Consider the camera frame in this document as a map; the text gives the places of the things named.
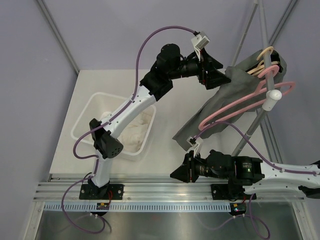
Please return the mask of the grey pleated skirt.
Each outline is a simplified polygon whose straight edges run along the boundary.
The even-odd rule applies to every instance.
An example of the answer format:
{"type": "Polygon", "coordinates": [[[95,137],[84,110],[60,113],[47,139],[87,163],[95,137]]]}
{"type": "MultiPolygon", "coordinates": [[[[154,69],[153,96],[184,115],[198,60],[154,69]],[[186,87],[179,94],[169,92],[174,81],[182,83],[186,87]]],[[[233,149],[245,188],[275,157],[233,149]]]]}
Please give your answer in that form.
{"type": "Polygon", "coordinates": [[[265,92],[250,99],[247,98],[245,101],[226,109],[227,105],[255,92],[261,79],[249,74],[249,71],[257,66],[262,66],[260,62],[263,60],[263,57],[258,58],[261,52],[262,50],[258,50],[239,62],[237,65],[226,68],[225,75],[231,79],[231,82],[221,85],[218,91],[209,98],[172,137],[172,139],[175,140],[181,148],[187,151],[191,147],[188,143],[188,139],[200,133],[201,130],[199,129],[199,125],[212,114],[218,112],[216,116],[204,123],[203,126],[216,121],[221,121],[222,118],[229,115],[232,115],[232,117],[226,121],[233,124],[243,115],[242,112],[235,115],[235,112],[238,112],[248,106],[250,106],[251,109],[247,109],[247,111],[253,112],[263,104],[263,101],[266,99],[265,92]]]}

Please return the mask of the beige wooden hanger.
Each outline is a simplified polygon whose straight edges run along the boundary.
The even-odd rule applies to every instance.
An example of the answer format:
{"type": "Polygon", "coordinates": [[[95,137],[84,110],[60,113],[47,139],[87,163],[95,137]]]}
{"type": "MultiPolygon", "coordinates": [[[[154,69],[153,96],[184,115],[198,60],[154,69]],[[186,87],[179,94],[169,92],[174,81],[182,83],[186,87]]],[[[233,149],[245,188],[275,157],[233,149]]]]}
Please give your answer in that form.
{"type": "Polygon", "coordinates": [[[275,77],[285,73],[287,66],[281,55],[274,49],[273,46],[269,46],[256,54],[255,62],[245,72],[253,77],[259,79],[266,78],[269,75],[275,77]],[[270,66],[266,66],[264,55],[269,53],[270,66]]]}

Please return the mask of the pink plastic hanger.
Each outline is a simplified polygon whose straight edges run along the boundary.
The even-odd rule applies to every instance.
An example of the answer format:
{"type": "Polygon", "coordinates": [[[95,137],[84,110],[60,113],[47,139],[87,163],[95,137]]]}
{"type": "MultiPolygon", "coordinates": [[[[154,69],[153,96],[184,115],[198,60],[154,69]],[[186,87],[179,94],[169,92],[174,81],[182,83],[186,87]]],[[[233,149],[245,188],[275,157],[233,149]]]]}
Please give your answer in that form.
{"type": "Polygon", "coordinates": [[[265,94],[265,99],[259,100],[258,102],[249,104],[239,110],[236,110],[232,113],[227,114],[224,117],[221,117],[219,119],[217,119],[217,121],[225,121],[228,120],[232,117],[235,117],[239,114],[242,114],[248,110],[251,110],[252,108],[255,107],[259,107],[262,106],[262,109],[269,112],[271,111],[274,106],[276,105],[276,103],[285,95],[289,94],[296,86],[296,83],[293,81],[288,81],[288,82],[280,82],[280,83],[275,83],[274,90],[267,90],[267,88],[263,88],[264,85],[266,85],[267,81],[263,78],[259,78],[260,82],[258,83],[256,89],[254,90],[254,92],[245,95],[243,97],[241,97],[238,100],[233,101],[232,103],[222,107],[221,109],[217,110],[216,112],[212,113],[211,115],[209,115],[207,118],[205,118],[198,126],[198,129],[200,131],[204,130],[205,128],[207,128],[209,126],[208,122],[210,122],[212,119],[214,119],[215,117],[219,116],[220,114],[226,112],[227,110],[240,105],[241,103],[248,101],[248,100],[252,100],[253,98],[261,95],[261,94],[265,94]]]}

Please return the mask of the white skirt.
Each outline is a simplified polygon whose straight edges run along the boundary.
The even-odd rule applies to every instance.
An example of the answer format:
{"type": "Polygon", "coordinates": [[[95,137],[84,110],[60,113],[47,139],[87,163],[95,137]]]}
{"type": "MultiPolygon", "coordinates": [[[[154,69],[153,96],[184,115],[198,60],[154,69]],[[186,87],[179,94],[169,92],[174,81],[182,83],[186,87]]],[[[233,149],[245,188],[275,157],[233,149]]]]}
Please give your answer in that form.
{"type": "Polygon", "coordinates": [[[152,114],[148,111],[143,111],[125,127],[117,138],[123,144],[125,152],[136,153],[140,150],[151,119],[152,114]]]}

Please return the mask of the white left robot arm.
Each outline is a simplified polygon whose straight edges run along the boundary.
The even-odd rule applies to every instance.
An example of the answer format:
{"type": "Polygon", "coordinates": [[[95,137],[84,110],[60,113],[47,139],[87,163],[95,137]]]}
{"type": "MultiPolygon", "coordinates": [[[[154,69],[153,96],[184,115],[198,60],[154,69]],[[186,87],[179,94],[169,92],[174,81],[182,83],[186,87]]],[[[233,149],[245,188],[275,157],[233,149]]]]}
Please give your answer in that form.
{"type": "Polygon", "coordinates": [[[97,159],[92,176],[87,181],[89,193],[97,199],[111,196],[111,159],[118,156],[124,148],[118,137],[141,112],[173,88],[174,79],[196,76],[210,90],[231,82],[229,77],[221,73],[222,68],[223,65],[205,49],[200,51],[200,56],[192,52],[183,57],[178,45],[164,45],[150,71],[138,81],[132,96],[105,119],[94,118],[89,122],[97,159]]]}

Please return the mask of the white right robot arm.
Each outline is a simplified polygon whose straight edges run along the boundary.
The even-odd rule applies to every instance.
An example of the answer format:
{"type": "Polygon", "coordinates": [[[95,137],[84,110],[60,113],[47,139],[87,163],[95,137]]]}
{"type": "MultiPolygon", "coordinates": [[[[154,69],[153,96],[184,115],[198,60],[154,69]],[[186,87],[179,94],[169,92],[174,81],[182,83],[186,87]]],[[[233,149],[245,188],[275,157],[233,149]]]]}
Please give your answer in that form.
{"type": "Polygon", "coordinates": [[[259,193],[303,193],[307,198],[320,197],[320,163],[286,165],[257,157],[231,156],[211,150],[206,158],[189,151],[170,177],[184,183],[195,183],[199,177],[225,180],[211,184],[214,200],[237,201],[259,193]]]}

